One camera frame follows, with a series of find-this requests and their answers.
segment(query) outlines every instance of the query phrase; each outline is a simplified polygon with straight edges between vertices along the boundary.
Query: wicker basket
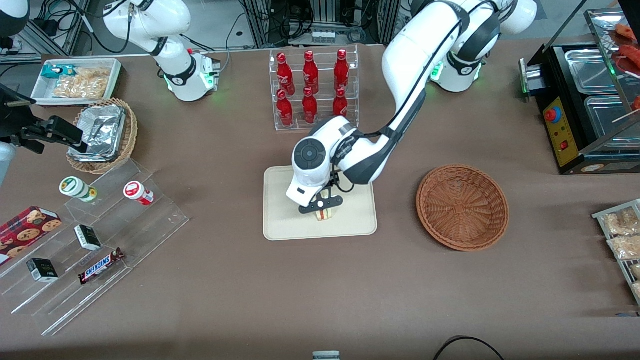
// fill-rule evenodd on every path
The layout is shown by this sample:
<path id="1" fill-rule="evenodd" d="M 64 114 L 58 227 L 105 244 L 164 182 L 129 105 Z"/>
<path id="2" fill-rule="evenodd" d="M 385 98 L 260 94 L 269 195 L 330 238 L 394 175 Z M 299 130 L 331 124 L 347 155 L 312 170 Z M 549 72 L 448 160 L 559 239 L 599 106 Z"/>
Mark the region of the wicker basket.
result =
<path id="1" fill-rule="evenodd" d="M 425 229 L 456 250 L 484 250 L 509 224 L 509 206 L 498 184 L 466 165 L 446 165 L 422 180 L 416 207 Z"/>
<path id="2" fill-rule="evenodd" d="M 136 119 L 136 114 L 131 111 L 131 108 L 126 102 L 120 99 L 109 99 L 106 101 L 97 102 L 95 104 L 89 105 L 89 107 L 107 105 L 118 105 L 123 107 L 127 111 L 127 118 L 125 120 L 122 141 L 120 142 L 119 155 L 115 161 L 112 161 L 110 163 L 81 163 L 79 161 L 73 160 L 69 155 L 67 155 L 67 161 L 69 161 L 71 166 L 78 171 L 90 172 L 94 175 L 102 175 L 119 163 L 128 159 L 133 152 L 133 148 L 136 146 L 136 136 L 138 135 L 138 120 Z M 80 114 L 76 116 L 74 125 L 78 124 L 78 120 L 80 120 Z"/>

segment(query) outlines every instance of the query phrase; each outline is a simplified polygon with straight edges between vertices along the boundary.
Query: beige tray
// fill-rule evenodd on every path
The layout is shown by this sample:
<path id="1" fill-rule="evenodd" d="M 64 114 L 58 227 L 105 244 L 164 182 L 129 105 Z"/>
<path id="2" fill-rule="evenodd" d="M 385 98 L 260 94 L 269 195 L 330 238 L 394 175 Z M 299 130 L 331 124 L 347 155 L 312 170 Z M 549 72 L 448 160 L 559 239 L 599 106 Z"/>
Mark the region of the beige tray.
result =
<path id="1" fill-rule="evenodd" d="M 339 236 L 371 235 L 378 228 L 373 185 L 358 185 L 350 193 L 334 189 L 344 204 L 333 208 L 333 217 L 318 221 L 315 214 L 302 215 L 298 205 L 286 192 L 293 178 L 293 168 L 271 167 L 264 172 L 264 207 L 262 232 L 267 240 L 295 240 L 335 238 Z M 340 185 L 350 188 L 351 183 L 340 173 Z"/>

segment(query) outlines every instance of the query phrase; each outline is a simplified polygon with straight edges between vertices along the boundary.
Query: acrylic bottle rack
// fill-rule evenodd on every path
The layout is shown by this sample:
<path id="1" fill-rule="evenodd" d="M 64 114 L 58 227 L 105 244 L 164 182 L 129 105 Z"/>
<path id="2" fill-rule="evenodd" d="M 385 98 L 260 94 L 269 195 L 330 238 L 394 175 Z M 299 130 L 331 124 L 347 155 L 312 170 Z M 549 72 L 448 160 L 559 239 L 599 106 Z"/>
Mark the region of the acrylic bottle rack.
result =
<path id="1" fill-rule="evenodd" d="M 344 97 L 347 99 L 347 119 L 352 125 L 358 127 L 360 124 L 360 89 L 358 83 L 358 47 L 356 45 L 349 46 L 328 46 L 313 47 L 314 59 L 318 66 L 320 89 L 315 98 L 318 104 L 317 121 L 330 119 L 333 117 L 333 100 L 335 98 L 335 89 L 333 87 L 333 68 L 337 60 L 338 50 L 345 49 L 347 51 L 347 63 L 349 63 L 349 85 L 346 88 Z M 271 50 L 269 53 L 269 78 L 271 80 L 271 102 L 273 103 L 273 118 L 276 130 L 308 130 L 313 128 L 312 124 L 305 122 L 305 114 L 302 109 L 302 99 L 304 98 L 303 89 L 305 82 L 302 69 L 305 66 L 305 51 L 308 49 L 300 49 L 296 47 Z M 278 108 L 276 103 L 276 91 L 280 88 L 278 83 L 278 62 L 276 55 L 284 53 L 287 56 L 287 63 L 293 71 L 293 83 L 296 86 L 296 92 L 293 96 L 289 96 L 293 107 L 293 126 L 284 127 L 278 116 Z"/>
<path id="2" fill-rule="evenodd" d="M 123 196 L 124 185 L 132 180 L 153 191 L 151 205 Z M 152 174 L 133 160 L 111 169 L 92 186 L 98 190 L 93 202 L 68 201 L 57 210 L 63 225 L 0 268 L 4 302 L 13 314 L 32 315 L 43 336 L 60 331 L 189 221 L 156 186 Z M 74 232 L 78 224 L 93 227 L 100 250 L 80 247 Z M 78 274 L 117 247 L 125 258 L 81 285 Z M 59 279 L 50 284 L 34 281 L 26 265 L 30 258 L 51 260 Z"/>

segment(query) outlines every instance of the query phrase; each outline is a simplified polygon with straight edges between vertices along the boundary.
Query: red bottle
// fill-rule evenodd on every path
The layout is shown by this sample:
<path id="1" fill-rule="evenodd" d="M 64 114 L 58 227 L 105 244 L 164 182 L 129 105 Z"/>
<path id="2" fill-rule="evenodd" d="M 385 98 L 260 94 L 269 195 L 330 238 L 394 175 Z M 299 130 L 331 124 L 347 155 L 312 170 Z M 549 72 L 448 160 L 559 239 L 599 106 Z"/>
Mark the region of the red bottle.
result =
<path id="1" fill-rule="evenodd" d="M 318 79 L 318 65 L 314 61 L 314 52 L 305 51 L 305 67 L 302 69 L 305 75 L 305 86 L 309 86 L 314 94 L 320 91 L 320 80 Z"/>
<path id="2" fill-rule="evenodd" d="M 349 64 L 347 63 L 347 51 L 345 49 L 338 50 L 338 61 L 335 62 L 333 68 L 333 87 L 335 91 L 339 88 L 347 88 L 349 85 Z"/>
<path id="3" fill-rule="evenodd" d="M 316 115 L 318 114 L 318 103 L 314 97 L 313 90 L 309 86 L 305 86 L 305 98 L 302 99 L 302 108 L 305 110 L 305 121 L 307 124 L 316 123 Z"/>
<path id="4" fill-rule="evenodd" d="M 293 109 L 291 108 L 291 103 L 287 99 L 287 94 L 285 94 L 284 90 L 278 89 L 276 95 L 278 96 L 276 107 L 278 108 L 280 121 L 282 121 L 282 125 L 284 127 L 291 127 L 293 125 Z"/>
<path id="5" fill-rule="evenodd" d="M 344 98 L 344 88 L 339 88 L 335 92 L 335 99 L 333 100 L 333 114 L 335 116 L 342 115 L 347 117 L 347 106 L 349 103 Z"/>
<path id="6" fill-rule="evenodd" d="M 293 71 L 287 64 L 287 57 L 284 53 L 279 53 L 276 58 L 278 59 L 278 82 L 280 88 L 287 92 L 287 95 L 293 96 L 296 93 L 296 86 L 293 85 Z"/>

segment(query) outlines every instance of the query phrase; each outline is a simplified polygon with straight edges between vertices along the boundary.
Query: red cookie box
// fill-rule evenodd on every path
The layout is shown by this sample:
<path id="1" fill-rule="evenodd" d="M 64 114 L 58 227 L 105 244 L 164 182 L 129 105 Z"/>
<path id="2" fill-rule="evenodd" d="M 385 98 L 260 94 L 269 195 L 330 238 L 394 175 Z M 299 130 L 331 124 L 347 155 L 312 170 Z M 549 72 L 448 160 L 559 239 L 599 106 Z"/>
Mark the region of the red cookie box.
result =
<path id="1" fill-rule="evenodd" d="M 0 266 L 61 224 L 57 214 L 31 206 L 0 226 Z"/>

